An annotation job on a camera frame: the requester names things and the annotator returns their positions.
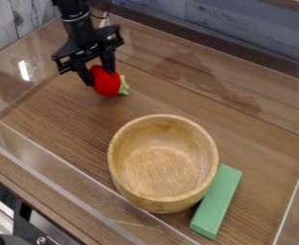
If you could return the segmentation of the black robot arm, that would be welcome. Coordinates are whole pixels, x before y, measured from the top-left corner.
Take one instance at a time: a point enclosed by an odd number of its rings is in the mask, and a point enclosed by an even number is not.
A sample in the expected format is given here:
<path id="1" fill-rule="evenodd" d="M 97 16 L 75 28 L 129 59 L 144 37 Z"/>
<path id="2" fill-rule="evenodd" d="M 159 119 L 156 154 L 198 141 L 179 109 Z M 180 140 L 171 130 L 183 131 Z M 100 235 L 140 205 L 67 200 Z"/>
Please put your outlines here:
<path id="1" fill-rule="evenodd" d="M 51 0 L 59 8 L 60 20 L 68 39 L 51 59 L 56 63 L 57 71 L 65 74 L 77 73 L 87 86 L 96 83 L 87 62 L 99 58 L 104 70 L 113 75 L 116 72 L 115 51 L 124 44 L 120 25 L 112 24 L 96 28 L 92 22 L 92 10 L 88 0 Z"/>

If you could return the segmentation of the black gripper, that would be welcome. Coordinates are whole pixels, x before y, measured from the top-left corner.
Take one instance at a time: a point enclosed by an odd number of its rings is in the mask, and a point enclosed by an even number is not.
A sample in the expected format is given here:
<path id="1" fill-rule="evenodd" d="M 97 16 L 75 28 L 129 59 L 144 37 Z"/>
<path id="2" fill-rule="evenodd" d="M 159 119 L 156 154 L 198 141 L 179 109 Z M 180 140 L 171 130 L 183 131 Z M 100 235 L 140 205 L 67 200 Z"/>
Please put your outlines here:
<path id="1" fill-rule="evenodd" d="M 115 50 L 124 44 L 120 25 L 96 28 L 89 14 L 63 16 L 61 22 L 68 39 L 51 58 L 56 62 L 60 74 L 75 71 L 84 84 L 92 86 L 93 76 L 85 63 L 99 58 L 105 71 L 111 75 L 115 73 Z"/>

